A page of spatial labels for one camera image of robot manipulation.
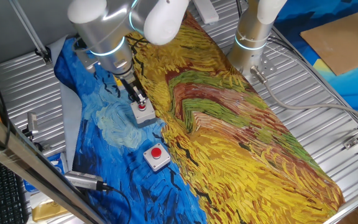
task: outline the cardboard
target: cardboard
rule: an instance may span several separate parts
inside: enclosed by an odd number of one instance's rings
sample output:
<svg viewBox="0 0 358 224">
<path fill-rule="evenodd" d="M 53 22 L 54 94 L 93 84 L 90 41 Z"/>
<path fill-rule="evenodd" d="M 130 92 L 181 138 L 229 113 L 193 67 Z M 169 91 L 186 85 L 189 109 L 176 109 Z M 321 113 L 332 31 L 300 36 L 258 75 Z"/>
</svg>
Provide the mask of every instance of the cardboard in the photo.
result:
<svg viewBox="0 0 358 224">
<path fill-rule="evenodd" d="M 358 68 L 358 13 L 301 33 L 336 74 Z"/>
</svg>

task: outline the blue painted fabric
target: blue painted fabric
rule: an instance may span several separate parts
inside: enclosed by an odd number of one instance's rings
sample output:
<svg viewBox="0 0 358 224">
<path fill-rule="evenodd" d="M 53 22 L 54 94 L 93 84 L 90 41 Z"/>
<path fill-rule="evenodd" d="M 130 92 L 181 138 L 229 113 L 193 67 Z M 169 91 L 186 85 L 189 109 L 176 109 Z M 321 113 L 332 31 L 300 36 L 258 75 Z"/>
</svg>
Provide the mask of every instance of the blue painted fabric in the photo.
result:
<svg viewBox="0 0 358 224">
<path fill-rule="evenodd" d="M 130 200 L 131 223 L 206 223 L 198 197 L 190 192 L 173 162 L 154 173 L 143 152 L 161 138 L 164 122 L 142 129 L 133 124 L 126 91 L 118 90 L 113 76 L 96 66 L 85 70 L 74 52 L 73 39 L 67 40 L 58 57 L 55 74 L 80 97 L 83 104 L 80 133 L 73 170 L 99 175 L 108 185 L 122 191 Z M 129 209 L 116 192 L 89 191 L 89 197 L 110 223 L 127 223 Z"/>
<path fill-rule="evenodd" d="M 300 33 L 357 12 L 358 0 L 288 0 L 275 27 L 313 65 L 319 56 Z M 333 72 L 318 72 L 352 108 L 358 110 L 358 68 L 339 76 Z"/>
</svg>

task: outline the gray cable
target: gray cable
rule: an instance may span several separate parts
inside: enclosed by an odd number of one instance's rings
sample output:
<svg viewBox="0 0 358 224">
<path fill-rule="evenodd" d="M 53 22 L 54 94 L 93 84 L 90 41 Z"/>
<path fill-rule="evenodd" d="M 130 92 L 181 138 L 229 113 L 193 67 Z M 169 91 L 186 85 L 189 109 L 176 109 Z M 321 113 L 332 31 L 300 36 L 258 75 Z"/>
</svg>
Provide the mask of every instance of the gray cable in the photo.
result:
<svg viewBox="0 0 358 224">
<path fill-rule="evenodd" d="M 317 104 L 317 105 L 306 105 L 306 106 L 291 106 L 283 103 L 280 101 L 275 94 L 273 93 L 272 89 L 270 88 L 269 84 L 267 82 L 264 83 L 266 90 L 269 92 L 270 96 L 282 107 L 290 109 L 290 110 L 307 110 L 307 109 L 313 109 L 313 108 L 338 108 L 342 110 L 346 110 L 348 112 L 354 113 L 358 117 L 358 111 L 349 108 L 347 106 L 342 105 L 336 105 L 336 104 Z"/>
</svg>

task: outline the emergency stop button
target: emergency stop button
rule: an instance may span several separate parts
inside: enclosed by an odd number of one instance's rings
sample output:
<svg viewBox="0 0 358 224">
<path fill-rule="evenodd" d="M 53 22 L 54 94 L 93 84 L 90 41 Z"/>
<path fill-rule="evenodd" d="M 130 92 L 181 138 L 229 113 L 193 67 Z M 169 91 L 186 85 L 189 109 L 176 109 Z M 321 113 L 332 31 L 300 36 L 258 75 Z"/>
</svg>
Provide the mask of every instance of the emergency stop button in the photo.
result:
<svg viewBox="0 0 358 224">
<path fill-rule="evenodd" d="M 161 157 L 161 149 L 160 148 L 153 148 L 152 149 L 152 157 L 154 159 L 159 159 Z"/>
<path fill-rule="evenodd" d="M 154 172 L 158 172 L 171 162 L 171 155 L 158 143 L 143 153 L 144 159 Z"/>
</svg>

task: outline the metal rail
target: metal rail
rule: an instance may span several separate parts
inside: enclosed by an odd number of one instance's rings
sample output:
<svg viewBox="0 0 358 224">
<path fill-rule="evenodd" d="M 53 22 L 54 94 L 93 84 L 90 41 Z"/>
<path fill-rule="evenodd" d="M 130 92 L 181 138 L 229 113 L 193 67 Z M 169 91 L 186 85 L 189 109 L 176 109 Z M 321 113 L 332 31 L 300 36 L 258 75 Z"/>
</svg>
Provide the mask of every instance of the metal rail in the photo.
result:
<svg viewBox="0 0 358 224">
<path fill-rule="evenodd" d="M 0 123 L 0 145 L 6 137 L 6 127 Z M 20 132 L 11 133 L 8 149 L 0 151 L 0 163 L 27 180 L 85 223 L 106 223 L 80 196 L 80 192 L 64 176 L 59 177 L 46 158 L 23 138 Z"/>
</svg>

